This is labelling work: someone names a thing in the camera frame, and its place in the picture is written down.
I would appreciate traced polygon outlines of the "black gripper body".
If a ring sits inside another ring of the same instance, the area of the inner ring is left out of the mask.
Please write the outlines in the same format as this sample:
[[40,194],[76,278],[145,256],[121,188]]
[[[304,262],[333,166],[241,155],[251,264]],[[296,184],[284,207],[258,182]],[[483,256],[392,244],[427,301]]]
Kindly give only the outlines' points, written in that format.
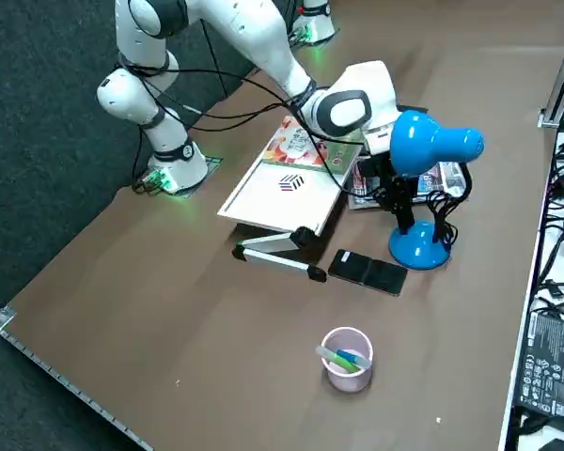
[[358,162],[358,170],[363,179],[377,178],[385,187],[395,177],[395,170],[389,157],[368,157]]

